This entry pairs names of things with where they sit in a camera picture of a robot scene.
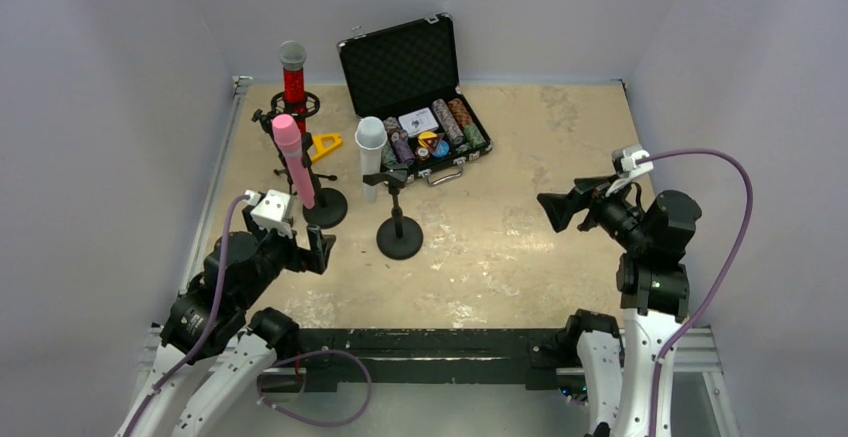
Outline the black tripod microphone stand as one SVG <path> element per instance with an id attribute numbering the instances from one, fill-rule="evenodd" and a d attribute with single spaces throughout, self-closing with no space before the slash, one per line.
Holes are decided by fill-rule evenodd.
<path id="1" fill-rule="evenodd" d="M 285 175 L 289 190 L 305 200 L 305 210 L 324 210 L 327 207 L 327 197 L 322 193 L 319 179 L 336 180 L 335 175 L 315 174 L 312 170 L 312 159 L 309 149 L 313 146 L 313 138 L 309 132 L 300 128 L 309 117 L 320 110 L 320 99 L 311 92 L 298 102 L 289 102 L 284 92 L 276 94 L 270 102 L 270 110 L 256 110 L 252 122 L 258 122 L 262 130 L 272 138 L 277 149 L 278 159 L 283 165 L 282 170 L 275 170 L 278 176 Z"/>

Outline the black round-base stand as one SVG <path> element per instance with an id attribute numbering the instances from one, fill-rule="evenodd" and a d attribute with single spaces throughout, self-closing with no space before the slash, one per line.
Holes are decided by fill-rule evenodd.
<path id="1" fill-rule="evenodd" d="M 314 190 L 315 204 L 308 208 L 303 205 L 303 216 L 309 224 L 318 225 L 322 229 L 329 229 L 340 224 L 347 215 L 348 202 L 342 192 L 335 188 L 323 187 L 321 179 L 335 182 L 338 176 L 335 174 L 316 174 L 312 170 L 312 158 L 309 149 L 313 146 L 312 135 L 306 132 L 302 135 L 302 163 L 309 173 L 312 188 Z"/>
<path id="2" fill-rule="evenodd" d="M 362 182 L 367 185 L 385 183 L 392 199 L 391 217 L 377 230 L 376 243 L 380 252 L 393 260 L 406 260 L 416 255 L 423 245 L 420 224 L 404 215 L 399 202 L 400 191 L 409 177 L 407 164 L 389 166 L 386 171 L 365 175 Z"/>

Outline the pink microphone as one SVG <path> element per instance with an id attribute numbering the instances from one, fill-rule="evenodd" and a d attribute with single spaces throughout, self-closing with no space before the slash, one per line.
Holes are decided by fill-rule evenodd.
<path id="1" fill-rule="evenodd" d="M 311 208 L 315 204 L 314 190 L 308 171 L 302 163 L 302 133 L 295 119 L 289 114 L 279 114 L 271 121 L 272 137 L 275 145 L 281 151 L 293 187 L 302 205 Z"/>

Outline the white microphone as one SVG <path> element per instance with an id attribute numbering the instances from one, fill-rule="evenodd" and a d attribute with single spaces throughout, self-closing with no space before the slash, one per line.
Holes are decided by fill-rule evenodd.
<path id="1" fill-rule="evenodd" d="M 362 177 L 379 173 L 382 151 L 388 142 L 383 121 L 373 116 L 363 117 L 356 128 L 354 139 L 359 148 Z"/>

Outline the red glitter microphone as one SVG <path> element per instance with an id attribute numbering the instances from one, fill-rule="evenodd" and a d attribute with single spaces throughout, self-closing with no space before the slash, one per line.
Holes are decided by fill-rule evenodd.
<path id="1" fill-rule="evenodd" d="M 281 44 L 278 52 L 283 66 L 284 102 L 287 114 L 294 117 L 301 133 L 306 131 L 307 96 L 304 85 L 305 47 L 293 40 Z"/>

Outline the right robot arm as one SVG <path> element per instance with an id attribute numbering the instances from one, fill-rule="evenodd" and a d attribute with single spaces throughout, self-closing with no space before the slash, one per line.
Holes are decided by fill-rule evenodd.
<path id="1" fill-rule="evenodd" d="M 537 196 L 554 231 L 584 212 L 579 231 L 599 227 L 623 249 L 616 272 L 623 319 L 579 309 L 542 349 L 581 364 L 588 435 L 668 436 L 675 352 L 661 350 L 688 316 L 690 285 L 681 260 L 702 210 L 677 190 L 659 193 L 643 209 L 628 200 L 630 184 L 615 189 L 614 181 L 578 178 L 566 194 Z"/>

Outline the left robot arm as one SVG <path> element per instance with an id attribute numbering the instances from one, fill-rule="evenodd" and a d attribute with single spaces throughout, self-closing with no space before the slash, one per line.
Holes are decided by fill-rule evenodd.
<path id="1" fill-rule="evenodd" d="M 250 379 L 299 351 L 298 324 L 248 310 L 285 270 L 321 275 L 336 238 L 315 225 L 302 248 L 294 233 L 252 227 L 227 232 L 172 304 L 143 389 L 120 436 L 202 436 Z"/>

